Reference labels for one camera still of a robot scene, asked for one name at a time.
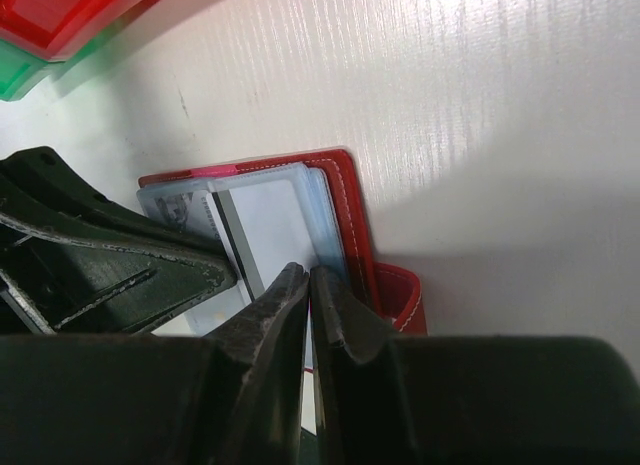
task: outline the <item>red plastic bin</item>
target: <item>red plastic bin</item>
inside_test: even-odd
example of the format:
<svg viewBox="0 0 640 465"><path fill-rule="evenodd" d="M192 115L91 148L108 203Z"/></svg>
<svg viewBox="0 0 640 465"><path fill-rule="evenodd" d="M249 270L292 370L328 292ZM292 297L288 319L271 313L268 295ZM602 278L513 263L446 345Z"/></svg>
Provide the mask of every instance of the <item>red plastic bin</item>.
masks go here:
<svg viewBox="0 0 640 465"><path fill-rule="evenodd" d="M0 0L0 38L44 60L67 60L140 1Z"/></svg>

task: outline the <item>white table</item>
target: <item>white table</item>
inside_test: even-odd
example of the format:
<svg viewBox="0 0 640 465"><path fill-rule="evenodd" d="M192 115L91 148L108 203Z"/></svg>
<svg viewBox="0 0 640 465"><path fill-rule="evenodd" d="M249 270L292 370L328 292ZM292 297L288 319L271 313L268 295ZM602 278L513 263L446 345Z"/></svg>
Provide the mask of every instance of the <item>white table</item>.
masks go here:
<svg viewBox="0 0 640 465"><path fill-rule="evenodd" d="M434 334L586 334L640 371L640 0L164 0L17 103L138 209L144 174L344 146Z"/></svg>

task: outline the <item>screw hole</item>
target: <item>screw hole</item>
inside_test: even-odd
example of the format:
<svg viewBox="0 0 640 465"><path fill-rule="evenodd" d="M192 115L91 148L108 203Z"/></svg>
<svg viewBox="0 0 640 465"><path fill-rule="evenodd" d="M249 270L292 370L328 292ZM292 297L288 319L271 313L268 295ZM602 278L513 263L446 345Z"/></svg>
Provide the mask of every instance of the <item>screw hole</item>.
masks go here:
<svg viewBox="0 0 640 465"><path fill-rule="evenodd" d="M46 153L40 154L40 160L42 160L47 165L55 165L56 161L51 155L47 155Z"/></svg>
<svg viewBox="0 0 640 465"><path fill-rule="evenodd" d="M105 197L104 195L102 195L101 193L96 193L93 198L95 198L96 200L98 200L101 203L111 203L111 200L109 200L107 197Z"/></svg>

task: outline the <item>red wallet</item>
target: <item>red wallet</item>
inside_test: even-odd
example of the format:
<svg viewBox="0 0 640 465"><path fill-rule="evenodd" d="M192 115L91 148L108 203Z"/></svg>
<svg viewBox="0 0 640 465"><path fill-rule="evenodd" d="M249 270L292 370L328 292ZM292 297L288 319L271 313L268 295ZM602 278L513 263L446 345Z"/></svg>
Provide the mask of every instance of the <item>red wallet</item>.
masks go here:
<svg viewBox="0 0 640 465"><path fill-rule="evenodd" d="M333 199L347 269L354 295L393 320L396 330L426 333L422 287L418 277L403 268L376 263L353 159L345 150L324 150L285 157L160 173L140 178L140 187L197 177L224 177L302 162L324 171Z"/></svg>

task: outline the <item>red leather edge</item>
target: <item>red leather edge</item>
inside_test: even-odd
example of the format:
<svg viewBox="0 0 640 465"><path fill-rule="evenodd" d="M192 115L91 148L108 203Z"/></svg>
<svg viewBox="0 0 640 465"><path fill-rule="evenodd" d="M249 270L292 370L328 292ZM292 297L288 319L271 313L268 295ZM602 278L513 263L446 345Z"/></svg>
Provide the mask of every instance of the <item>red leather edge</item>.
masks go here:
<svg viewBox="0 0 640 465"><path fill-rule="evenodd" d="M264 170L302 162L322 169L334 201L354 295L382 317L394 320L394 328L407 333L426 333L422 288L418 277L408 270L374 263L367 219L355 164L342 149L300 153L235 163L238 173ZM154 183L205 176L212 167L141 177L141 187Z"/></svg>

